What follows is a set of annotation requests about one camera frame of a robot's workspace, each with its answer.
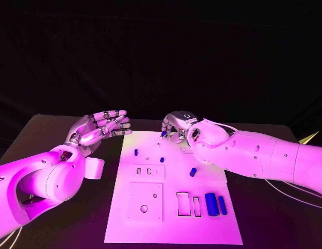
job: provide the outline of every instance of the white robotic arm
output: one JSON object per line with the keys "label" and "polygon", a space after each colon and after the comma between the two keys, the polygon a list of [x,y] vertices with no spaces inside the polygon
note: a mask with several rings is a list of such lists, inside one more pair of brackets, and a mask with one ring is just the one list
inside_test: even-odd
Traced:
{"label": "white robotic arm", "polygon": [[[125,114],[117,110],[84,116],[63,145],[0,165],[0,238],[74,197],[84,178],[101,178],[104,160],[87,156],[102,139],[131,134]],[[22,202],[17,190],[33,197]]]}
{"label": "white robotic arm", "polygon": [[187,139],[199,162],[216,164],[243,176],[272,179],[304,186],[322,194],[322,147],[302,145],[256,132],[232,133],[190,112],[170,113],[163,122],[170,142]]}

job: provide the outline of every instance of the rectangular hole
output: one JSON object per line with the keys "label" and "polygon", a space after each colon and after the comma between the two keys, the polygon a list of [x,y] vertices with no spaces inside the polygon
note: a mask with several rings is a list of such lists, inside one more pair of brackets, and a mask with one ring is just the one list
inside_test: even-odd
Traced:
{"label": "rectangular hole", "polygon": [[194,216],[200,217],[200,198],[193,197],[193,208],[194,208]]}
{"label": "rectangular hole", "polygon": [[189,206],[189,193],[177,192],[179,216],[190,216],[192,208]]}

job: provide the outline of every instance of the blue cylinder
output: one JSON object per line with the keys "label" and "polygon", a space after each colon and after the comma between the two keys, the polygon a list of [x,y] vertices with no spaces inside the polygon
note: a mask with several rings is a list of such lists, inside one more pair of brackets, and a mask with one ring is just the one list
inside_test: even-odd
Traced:
{"label": "blue cylinder", "polygon": [[190,175],[192,177],[194,177],[196,172],[197,172],[197,169],[196,169],[196,168],[193,168],[193,169],[192,169],[192,172],[189,173],[189,175]]}
{"label": "blue cylinder", "polygon": [[219,205],[220,205],[222,214],[226,214],[226,203],[223,196],[219,197]]}
{"label": "blue cylinder", "polygon": [[206,203],[207,203],[207,214],[209,216],[217,216],[219,215],[219,205],[217,205],[217,199],[215,193],[207,193],[204,195],[206,197]]}

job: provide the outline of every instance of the black curtain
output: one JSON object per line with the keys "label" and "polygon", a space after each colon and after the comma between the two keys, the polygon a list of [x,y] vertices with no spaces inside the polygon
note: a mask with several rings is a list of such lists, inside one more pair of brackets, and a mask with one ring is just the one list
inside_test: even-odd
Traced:
{"label": "black curtain", "polygon": [[38,113],[112,109],[322,128],[322,5],[258,7],[0,3],[0,144]]}

